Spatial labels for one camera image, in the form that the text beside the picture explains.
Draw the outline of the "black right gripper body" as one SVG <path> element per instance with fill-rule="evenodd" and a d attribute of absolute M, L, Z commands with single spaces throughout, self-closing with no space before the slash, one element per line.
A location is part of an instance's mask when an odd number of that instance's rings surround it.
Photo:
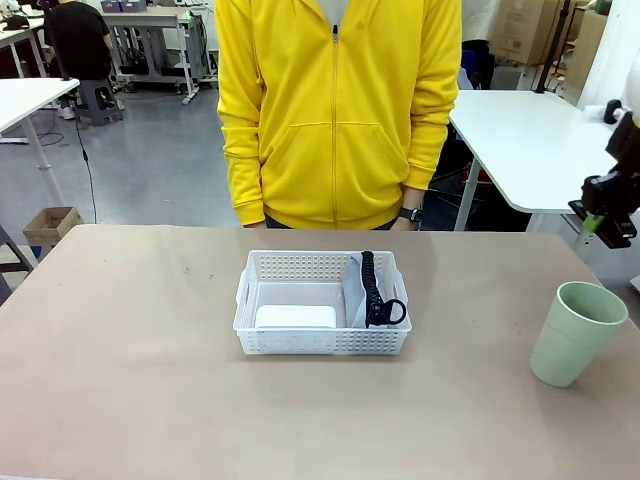
<path fill-rule="evenodd" d="M 609 171 L 622 180 L 631 191 L 639 192 L 639 126 L 632 113 L 625 113 L 606 147 L 606 152 L 616 161 Z"/>

